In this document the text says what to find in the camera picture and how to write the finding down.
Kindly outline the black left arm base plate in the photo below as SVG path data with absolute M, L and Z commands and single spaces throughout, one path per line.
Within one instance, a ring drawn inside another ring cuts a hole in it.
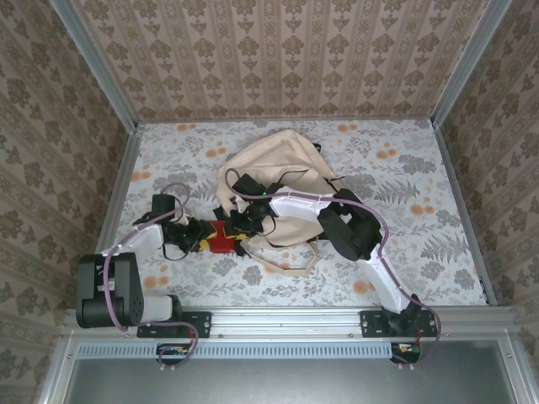
M 164 325 L 138 327 L 136 336 L 138 338 L 170 339 L 170 338 L 191 338 L 194 332 L 185 326 L 176 325 L 176 322 L 190 324 L 198 332 L 199 338 L 208 338 L 211 331 L 212 314 L 209 311 L 184 311 L 179 318 L 172 317 Z

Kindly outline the aluminium frame post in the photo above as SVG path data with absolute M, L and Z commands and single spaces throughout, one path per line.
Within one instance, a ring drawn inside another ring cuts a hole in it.
M 451 112 L 511 3 L 512 0 L 488 0 L 482 16 L 430 115 L 431 123 L 435 129 L 439 129 L 443 125 Z
M 52 7 L 72 37 L 92 74 L 95 76 L 101 90 L 115 111 L 127 133 L 136 132 L 138 118 L 124 94 L 119 81 L 109 68 L 104 53 L 98 48 L 87 25 L 83 22 L 73 0 L 50 0 Z

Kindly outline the grey metal panel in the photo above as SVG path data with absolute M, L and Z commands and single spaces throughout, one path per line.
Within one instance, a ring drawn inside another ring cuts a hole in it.
M 520 343 L 445 341 L 425 363 L 387 359 L 84 359 L 57 348 L 39 404 L 539 404 Z

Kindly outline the aluminium side rail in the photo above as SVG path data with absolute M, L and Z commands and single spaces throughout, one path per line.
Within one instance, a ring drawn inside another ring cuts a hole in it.
M 451 191 L 453 193 L 453 196 L 456 202 L 456 207 L 458 209 L 462 226 L 466 234 L 468 246 L 472 254 L 472 259 L 475 264 L 476 270 L 478 272 L 479 282 L 480 282 L 480 285 L 482 286 L 485 300 L 489 306 L 497 306 L 499 303 L 495 296 L 494 288 L 490 281 L 488 270 L 483 260 L 483 255 L 482 255 L 480 246 L 478 244 L 478 239 L 476 238 L 476 235 L 473 229 L 470 215 L 468 213 L 466 203 L 462 195 L 462 190 L 458 182 L 455 169 L 451 162 L 450 153 L 445 143 L 445 139 L 443 137 L 441 128 L 439 126 L 434 126 L 433 129 L 434 129 L 434 134 L 435 134 L 435 139 L 437 141 L 437 145 L 440 149 L 442 161 L 446 168 L 447 177 L 451 185 Z
M 82 255 L 79 263 L 82 263 L 85 258 L 91 258 L 93 255 L 99 255 L 103 250 L 114 245 L 125 203 L 125 197 L 131 181 L 131 175 L 136 163 L 140 144 L 141 132 L 138 129 L 135 129 L 128 136 L 125 144 L 125 150 L 120 161 L 114 187 L 112 188 L 108 208 L 106 210 L 103 225 L 101 226 L 97 245 L 93 252 Z

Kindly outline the floral table cover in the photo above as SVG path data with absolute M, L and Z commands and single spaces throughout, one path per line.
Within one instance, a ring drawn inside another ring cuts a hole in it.
M 147 212 L 161 190 L 188 200 L 194 217 L 210 220 L 217 207 L 218 169 L 236 153 L 291 129 L 321 147 L 344 186 L 387 221 L 385 253 L 409 291 L 430 306 L 486 304 L 446 168 L 427 119 L 250 120 L 146 124 L 115 242 Z M 261 252 L 285 268 L 308 264 L 299 246 Z M 326 242 L 309 274 L 289 278 L 250 257 L 177 248 L 157 252 L 141 269 L 144 288 L 177 295 L 186 306 L 375 306 L 365 272 Z

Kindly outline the red pencil case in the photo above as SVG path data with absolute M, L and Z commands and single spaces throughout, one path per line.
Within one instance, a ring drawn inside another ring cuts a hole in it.
M 240 233 L 239 231 L 230 231 L 228 228 L 227 231 L 227 238 L 220 238 L 216 237 L 215 228 L 213 227 L 213 232 L 211 235 L 207 238 L 207 241 L 209 243 L 209 249 L 214 254 L 228 254 L 228 253 L 236 253 L 237 252 L 237 246 L 239 245 L 240 241 L 235 240 L 235 236 Z

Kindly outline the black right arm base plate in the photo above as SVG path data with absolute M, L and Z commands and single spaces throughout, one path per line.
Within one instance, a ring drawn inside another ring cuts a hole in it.
M 429 311 L 415 315 L 396 314 L 390 311 L 361 311 L 360 325 L 363 338 L 433 338 L 438 327 Z

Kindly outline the aluminium mounting rail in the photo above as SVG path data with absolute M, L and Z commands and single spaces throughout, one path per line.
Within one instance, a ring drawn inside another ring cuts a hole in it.
M 359 340 L 361 311 L 375 307 L 192 307 L 212 314 L 209 339 L 217 341 Z M 497 340 L 515 336 L 511 309 L 499 306 L 437 306 L 443 341 Z

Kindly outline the beige canvas backpack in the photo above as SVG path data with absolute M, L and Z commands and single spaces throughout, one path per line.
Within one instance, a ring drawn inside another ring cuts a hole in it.
M 250 175 L 275 193 L 282 187 L 309 194 L 335 194 L 344 185 L 320 154 L 319 146 L 294 130 L 283 130 L 254 142 L 236 154 L 217 174 L 216 198 L 225 220 L 237 198 L 232 186 L 243 174 Z M 300 219 L 275 218 L 264 222 L 266 234 L 249 234 L 241 243 L 256 262 L 288 277 L 302 277 L 309 273 L 318 260 L 317 242 L 323 237 L 322 227 Z M 283 250 L 300 245 L 307 246 L 312 259 L 304 268 L 285 268 L 274 265 L 255 254 L 255 249 Z

